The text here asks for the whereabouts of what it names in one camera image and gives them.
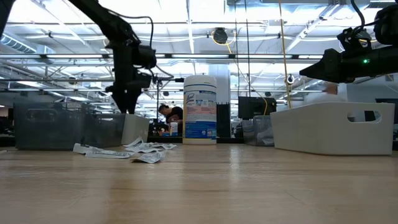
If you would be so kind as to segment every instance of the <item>wooden table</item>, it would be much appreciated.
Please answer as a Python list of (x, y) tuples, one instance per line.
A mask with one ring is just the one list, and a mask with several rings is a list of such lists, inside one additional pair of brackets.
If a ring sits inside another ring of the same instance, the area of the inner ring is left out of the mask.
[(0, 223), (398, 223), (398, 154), (183, 146), (158, 164), (0, 154)]

